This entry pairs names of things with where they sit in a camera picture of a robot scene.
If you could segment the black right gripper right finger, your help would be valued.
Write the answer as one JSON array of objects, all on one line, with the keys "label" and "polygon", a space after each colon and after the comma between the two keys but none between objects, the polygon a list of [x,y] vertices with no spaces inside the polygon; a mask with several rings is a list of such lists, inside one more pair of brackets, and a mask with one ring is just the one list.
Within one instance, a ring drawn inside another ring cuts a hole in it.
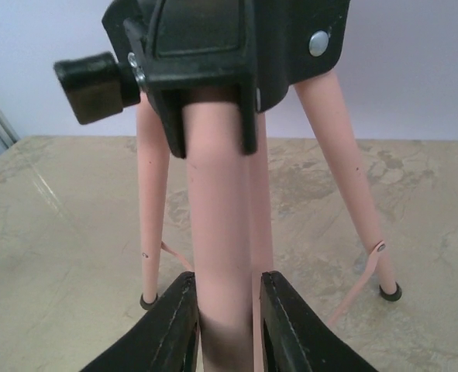
[{"label": "black right gripper right finger", "polygon": [[265,371],[374,371],[312,311],[285,276],[264,272],[260,282]]}]

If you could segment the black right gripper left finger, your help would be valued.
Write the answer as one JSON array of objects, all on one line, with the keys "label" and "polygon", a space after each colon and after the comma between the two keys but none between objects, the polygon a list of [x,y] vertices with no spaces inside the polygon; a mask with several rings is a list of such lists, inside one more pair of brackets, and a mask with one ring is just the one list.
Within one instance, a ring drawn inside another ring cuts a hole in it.
[{"label": "black right gripper left finger", "polygon": [[195,371],[198,321],[195,274],[185,271],[124,336],[83,371]]}]

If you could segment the pink music stand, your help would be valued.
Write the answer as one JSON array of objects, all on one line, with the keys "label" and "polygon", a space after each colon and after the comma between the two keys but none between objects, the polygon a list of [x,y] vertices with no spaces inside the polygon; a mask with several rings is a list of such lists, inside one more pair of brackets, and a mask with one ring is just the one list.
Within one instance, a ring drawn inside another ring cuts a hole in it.
[{"label": "pink music stand", "polygon": [[276,271],[265,114],[289,88],[368,254],[325,325],[331,330],[373,274],[382,298],[401,298],[334,72],[349,7],[114,1],[102,17],[113,51],[54,64],[80,124],[138,108],[140,304],[147,313],[193,272],[207,371],[265,371],[260,282]]}]

